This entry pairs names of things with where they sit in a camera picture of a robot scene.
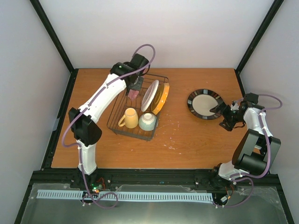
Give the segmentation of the dark wire dish rack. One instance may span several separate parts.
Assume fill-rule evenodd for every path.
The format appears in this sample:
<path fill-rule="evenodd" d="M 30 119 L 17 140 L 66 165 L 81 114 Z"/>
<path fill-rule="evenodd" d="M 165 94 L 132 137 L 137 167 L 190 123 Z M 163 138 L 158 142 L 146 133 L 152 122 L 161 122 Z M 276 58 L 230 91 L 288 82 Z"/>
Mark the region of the dark wire dish rack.
<path fill-rule="evenodd" d="M 134 100 L 131 100 L 127 95 L 127 91 L 124 90 L 121 92 L 115 99 L 114 105 L 112 107 L 111 113 L 109 115 L 109 119 L 107 122 L 107 127 L 115 134 L 124 135 L 132 138 L 142 139 L 146 141 L 152 140 L 154 137 L 155 130 L 158 125 L 158 121 L 155 122 L 154 129 L 151 131 L 142 130 L 139 126 L 130 129 L 125 126 L 118 126 L 118 122 L 121 117 L 124 115 L 124 112 L 128 108 L 134 108 L 137 112 L 138 116 L 142 116 L 143 112 L 141 111 L 142 99 L 150 87 L 152 82 L 155 80 L 159 81 L 159 85 L 167 83 L 169 81 L 168 77 L 154 75 L 154 74 L 146 74 L 143 76 L 143 82 L 137 97 Z"/>

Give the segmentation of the orange dotted plate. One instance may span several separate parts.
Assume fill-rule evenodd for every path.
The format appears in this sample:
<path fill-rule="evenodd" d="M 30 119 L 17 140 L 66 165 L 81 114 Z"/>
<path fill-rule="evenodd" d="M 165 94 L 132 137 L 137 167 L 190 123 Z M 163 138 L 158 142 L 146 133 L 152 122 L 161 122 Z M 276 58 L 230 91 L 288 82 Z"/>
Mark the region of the orange dotted plate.
<path fill-rule="evenodd" d="M 169 90 L 169 83 L 163 83 L 159 85 L 150 107 L 150 110 L 153 114 L 157 115 L 161 111 L 167 100 Z"/>

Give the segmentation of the pink dotted plate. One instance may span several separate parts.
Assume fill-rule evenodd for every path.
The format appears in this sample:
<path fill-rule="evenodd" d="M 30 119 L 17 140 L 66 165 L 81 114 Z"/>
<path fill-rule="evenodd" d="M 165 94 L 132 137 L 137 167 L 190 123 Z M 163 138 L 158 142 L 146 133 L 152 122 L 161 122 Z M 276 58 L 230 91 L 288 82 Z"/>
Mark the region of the pink dotted plate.
<path fill-rule="evenodd" d="M 129 97 L 129 99 L 131 100 L 131 101 L 133 101 L 133 100 L 135 100 L 136 98 L 137 98 L 137 96 L 138 96 L 138 94 L 139 94 L 139 91 L 138 90 L 129 90 L 129 92 L 128 92 L 128 97 Z"/>

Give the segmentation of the black rimmed cream plate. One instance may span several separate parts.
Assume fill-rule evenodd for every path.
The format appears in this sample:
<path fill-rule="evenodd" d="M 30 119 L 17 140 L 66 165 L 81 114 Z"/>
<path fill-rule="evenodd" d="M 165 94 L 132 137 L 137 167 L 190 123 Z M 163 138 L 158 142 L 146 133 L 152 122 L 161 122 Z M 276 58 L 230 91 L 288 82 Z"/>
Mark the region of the black rimmed cream plate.
<path fill-rule="evenodd" d="M 198 89 L 193 91 L 187 98 L 189 111 L 197 118 L 213 120 L 221 116 L 219 112 L 210 112 L 224 101 L 216 92 L 209 89 Z"/>

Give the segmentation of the black white striped plate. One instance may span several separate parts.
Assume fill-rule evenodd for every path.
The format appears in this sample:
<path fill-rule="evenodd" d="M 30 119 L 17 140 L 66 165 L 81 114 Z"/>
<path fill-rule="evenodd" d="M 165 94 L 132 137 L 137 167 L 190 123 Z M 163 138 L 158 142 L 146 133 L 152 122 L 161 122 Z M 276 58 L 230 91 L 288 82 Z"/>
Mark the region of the black white striped plate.
<path fill-rule="evenodd" d="M 156 91 L 158 89 L 159 86 L 159 81 L 155 80 L 147 89 L 147 91 L 144 94 L 144 97 L 142 99 L 142 104 L 141 104 L 141 111 L 145 112 L 148 107 L 150 106 Z"/>

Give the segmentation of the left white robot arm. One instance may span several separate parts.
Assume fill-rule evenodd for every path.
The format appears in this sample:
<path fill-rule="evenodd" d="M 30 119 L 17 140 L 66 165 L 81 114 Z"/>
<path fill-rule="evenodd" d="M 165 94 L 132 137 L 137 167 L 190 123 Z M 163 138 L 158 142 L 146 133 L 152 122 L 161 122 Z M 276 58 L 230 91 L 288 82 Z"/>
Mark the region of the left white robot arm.
<path fill-rule="evenodd" d="M 87 188 L 96 185 L 97 176 L 95 151 L 96 143 L 102 136 L 102 130 L 97 123 L 103 112 L 114 98 L 142 76 L 143 71 L 149 66 L 149 60 L 135 53 L 131 61 L 116 63 L 110 70 L 102 86 L 78 109 L 71 108 L 68 112 L 70 129 L 76 140 L 79 150 L 78 168 L 83 173 L 81 183 Z"/>

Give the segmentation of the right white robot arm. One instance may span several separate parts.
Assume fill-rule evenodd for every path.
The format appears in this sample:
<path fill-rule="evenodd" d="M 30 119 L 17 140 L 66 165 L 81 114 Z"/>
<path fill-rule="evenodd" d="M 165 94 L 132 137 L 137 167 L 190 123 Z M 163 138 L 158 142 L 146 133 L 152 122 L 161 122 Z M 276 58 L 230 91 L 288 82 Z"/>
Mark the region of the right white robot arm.
<path fill-rule="evenodd" d="M 237 123 L 247 128 L 231 161 L 220 163 L 212 169 L 209 184 L 213 189 L 227 187 L 244 177 L 262 178 L 273 164 L 281 141 L 269 131 L 267 108 L 259 105 L 258 98 L 258 94 L 248 93 L 231 105 L 221 103 L 210 109 L 224 117 L 220 126 L 227 131 L 235 129 Z"/>

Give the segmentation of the yellow ceramic mug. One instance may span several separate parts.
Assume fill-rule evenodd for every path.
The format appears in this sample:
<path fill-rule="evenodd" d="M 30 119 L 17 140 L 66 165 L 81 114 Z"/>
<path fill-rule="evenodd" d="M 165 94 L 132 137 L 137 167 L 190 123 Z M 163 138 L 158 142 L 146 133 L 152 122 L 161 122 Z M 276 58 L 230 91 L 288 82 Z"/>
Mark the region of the yellow ceramic mug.
<path fill-rule="evenodd" d="M 135 128 L 138 125 L 138 114 L 134 108 L 128 108 L 125 110 L 124 115 L 118 122 L 119 127 Z"/>

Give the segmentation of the light green ceramic bowl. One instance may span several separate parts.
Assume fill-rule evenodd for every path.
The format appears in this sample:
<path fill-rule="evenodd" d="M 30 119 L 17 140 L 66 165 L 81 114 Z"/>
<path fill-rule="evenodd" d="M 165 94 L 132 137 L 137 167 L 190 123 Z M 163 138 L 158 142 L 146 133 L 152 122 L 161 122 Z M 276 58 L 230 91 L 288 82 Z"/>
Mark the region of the light green ceramic bowl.
<path fill-rule="evenodd" d="M 144 113 L 140 118 L 138 125 L 144 131 L 152 131 L 155 127 L 156 116 L 152 113 Z"/>

